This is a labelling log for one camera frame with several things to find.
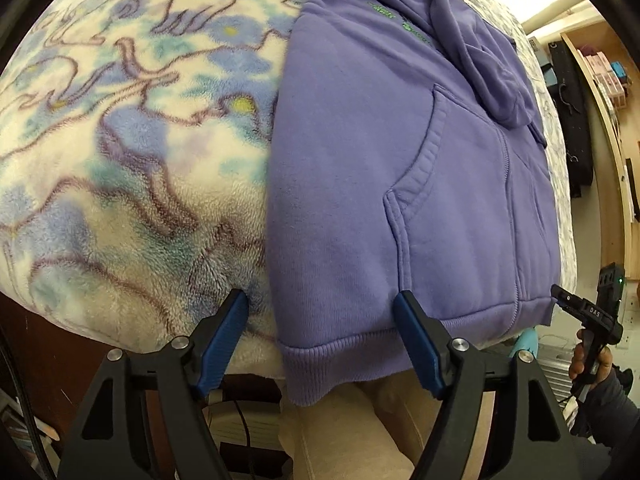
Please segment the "person's right forearm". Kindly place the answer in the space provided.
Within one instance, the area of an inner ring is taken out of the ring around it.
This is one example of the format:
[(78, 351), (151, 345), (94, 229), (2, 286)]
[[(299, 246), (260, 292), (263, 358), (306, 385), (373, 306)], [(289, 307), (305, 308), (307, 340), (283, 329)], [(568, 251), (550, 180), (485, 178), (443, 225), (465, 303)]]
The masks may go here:
[(580, 407), (596, 443), (572, 437), (581, 479), (639, 478), (639, 409), (614, 372)]

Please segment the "person's right hand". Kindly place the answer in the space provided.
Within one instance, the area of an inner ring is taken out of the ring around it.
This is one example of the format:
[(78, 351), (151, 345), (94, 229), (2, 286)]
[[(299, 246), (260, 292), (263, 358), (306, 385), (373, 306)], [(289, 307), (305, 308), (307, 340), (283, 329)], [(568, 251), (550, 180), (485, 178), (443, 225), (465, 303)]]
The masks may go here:
[[(570, 361), (570, 368), (568, 369), (568, 377), (571, 380), (576, 379), (582, 372), (585, 370), (586, 364), (586, 356), (587, 351), (585, 350), (584, 342), (585, 342), (585, 330), (582, 328), (578, 330), (576, 333), (576, 337), (580, 340), (580, 343), (574, 348), (574, 354), (572, 360)], [(608, 348), (605, 346), (599, 354), (598, 357), (598, 371), (596, 375), (596, 379), (590, 385), (590, 389), (593, 390), (600, 384), (600, 382), (604, 382), (608, 375), (611, 374), (613, 368), (613, 355)]]

